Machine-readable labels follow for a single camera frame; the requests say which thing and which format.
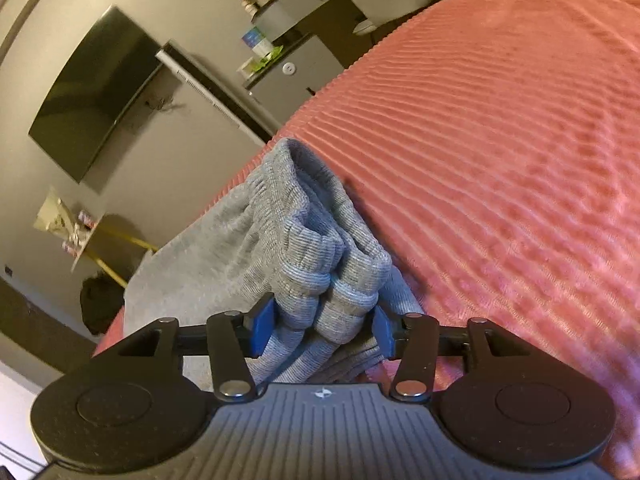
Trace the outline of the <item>cream flower bouquet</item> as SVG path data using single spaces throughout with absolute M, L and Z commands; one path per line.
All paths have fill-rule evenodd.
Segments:
M 40 232 L 51 233 L 62 240 L 68 240 L 73 234 L 75 227 L 73 214 L 53 186 L 50 186 L 32 226 Z

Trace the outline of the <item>pink ribbed bedspread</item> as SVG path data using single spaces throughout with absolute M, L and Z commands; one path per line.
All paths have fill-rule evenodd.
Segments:
M 329 166 L 404 306 L 494 318 L 608 388 L 604 466 L 638 477 L 639 0 L 442 0 L 401 25 L 142 264 L 101 349 L 268 285 L 285 144 Z

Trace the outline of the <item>black clothes pile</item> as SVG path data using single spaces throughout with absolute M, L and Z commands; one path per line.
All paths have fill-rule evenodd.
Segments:
M 92 336 L 104 335 L 124 304 L 124 291 L 108 274 L 98 273 L 82 282 L 82 322 Z

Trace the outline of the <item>black wall television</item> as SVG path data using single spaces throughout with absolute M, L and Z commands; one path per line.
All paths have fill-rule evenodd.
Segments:
M 134 101 L 160 70 L 160 45 L 110 6 L 52 84 L 29 137 L 81 182 Z

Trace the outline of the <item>white blue container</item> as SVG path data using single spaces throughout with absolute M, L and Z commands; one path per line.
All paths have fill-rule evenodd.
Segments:
M 274 50 L 273 44 L 256 27 L 248 30 L 242 41 L 258 58 L 266 58 Z

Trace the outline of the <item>yellow legged side table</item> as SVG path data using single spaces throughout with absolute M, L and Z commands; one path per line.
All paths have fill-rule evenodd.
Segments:
M 124 243 L 139 247 L 145 252 L 157 252 L 160 248 L 144 240 L 138 228 L 119 214 L 94 216 L 81 209 L 75 217 L 61 217 L 66 231 L 62 234 L 63 249 L 74 259 L 70 272 L 74 272 L 82 259 L 91 260 L 103 273 L 121 288 L 128 281 L 119 275 L 105 260 L 104 256 L 119 256 L 129 263 L 131 254 Z

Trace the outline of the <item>grey sweat pants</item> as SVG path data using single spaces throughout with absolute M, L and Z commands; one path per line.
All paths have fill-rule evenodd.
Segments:
M 125 290 L 124 331 L 250 310 L 273 294 L 278 322 L 247 366 L 263 382 L 346 382 L 382 360 L 364 321 L 377 304 L 420 304 L 341 180 L 284 138 L 246 179 L 140 264 Z

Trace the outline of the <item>grey small cabinet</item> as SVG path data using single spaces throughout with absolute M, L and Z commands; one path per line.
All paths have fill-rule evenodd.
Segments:
M 279 124 L 344 70 L 317 36 L 308 36 L 248 80 L 247 93 Z

